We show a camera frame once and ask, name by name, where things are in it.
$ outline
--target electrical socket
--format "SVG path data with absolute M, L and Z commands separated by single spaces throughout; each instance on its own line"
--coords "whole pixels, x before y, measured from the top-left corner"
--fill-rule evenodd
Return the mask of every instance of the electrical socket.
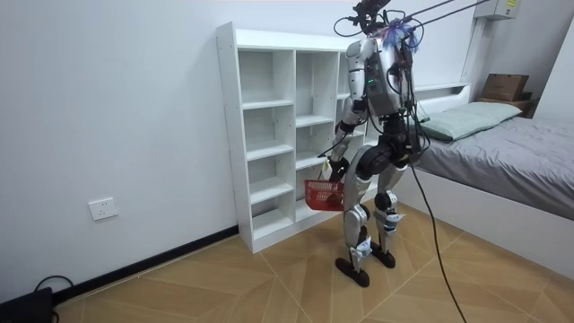
M 88 204 L 94 221 L 117 215 L 116 201 L 113 198 L 102 199 Z

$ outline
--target white bookshelf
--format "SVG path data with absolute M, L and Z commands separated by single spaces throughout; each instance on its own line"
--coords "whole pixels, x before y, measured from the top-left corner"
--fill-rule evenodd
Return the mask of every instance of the white bookshelf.
M 237 30 L 231 22 L 217 29 L 239 234 L 253 252 L 337 214 L 306 205 L 304 180 L 319 176 L 326 158 L 318 155 L 342 117 L 344 51 L 354 41 Z M 369 135 L 366 124 L 355 129 L 347 158 Z

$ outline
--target gray blanket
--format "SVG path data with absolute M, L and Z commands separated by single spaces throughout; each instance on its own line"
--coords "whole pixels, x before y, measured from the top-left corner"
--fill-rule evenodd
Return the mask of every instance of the gray blanket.
M 512 118 L 454 143 L 432 141 L 420 167 L 574 220 L 574 127 Z

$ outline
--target light blue pillow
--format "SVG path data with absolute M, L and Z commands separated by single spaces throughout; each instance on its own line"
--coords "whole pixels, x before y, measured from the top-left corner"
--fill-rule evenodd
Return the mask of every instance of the light blue pillow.
M 447 111 L 457 111 L 476 115 L 479 117 L 493 118 L 498 123 L 519 115 L 522 111 L 505 103 L 473 102 Z
M 431 113 L 430 120 L 421 126 L 431 138 L 455 141 L 493 128 L 520 112 L 519 108 L 509 104 L 474 102 L 444 112 Z
M 452 110 L 431 113 L 429 117 L 429 121 L 421 124 L 422 130 L 442 141 L 455 141 L 499 124 L 492 118 Z

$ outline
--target black baseboard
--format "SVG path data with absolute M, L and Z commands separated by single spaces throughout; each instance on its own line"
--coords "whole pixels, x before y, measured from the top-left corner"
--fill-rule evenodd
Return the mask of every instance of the black baseboard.
M 66 288 L 59 292 L 55 292 L 54 305 L 61 304 L 67 300 L 72 299 L 73 297 L 101 288 L 107 284 L 112 284 L 119 280 L 128 278 L 131 275 L 141 273 L 155 266 L 159 266 L 172 259 L 184 256 L 190 252 L 196 251 L 203 247 L 207 247 L 210 244 L 213 244 L 219 240 L 229 238 L 237 233 L 239 233 L 239 227 L 235 225 L 228 229 L 221 230 L 214 234 L 208 235 L 207 237 L 203 237 L 202 239 L 189 242 L 183 246 L 179 246 L 172 250 L 168 250 L 159 255 L 144 259 L 142 261 L 138 261 L 135 264 L 119 268 L 118 270 L 114 270 L 113 272 L 98 276 L 83 283 L 79 283 L 77 285 Z

